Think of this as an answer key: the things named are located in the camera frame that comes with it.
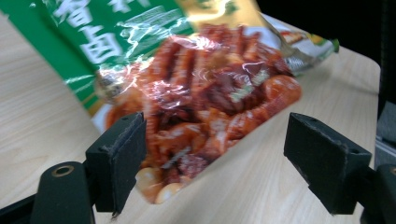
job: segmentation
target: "spicy snack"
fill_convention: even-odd
[[[176,193],[300,98],[280,52],[245,29],[205,24],[197,35],[171,35],[149,65],[127,70],[129,89],[107,112],[106,126],[144,112],[148,155],[137,186],[152,203],[162,203],[163,195]]]

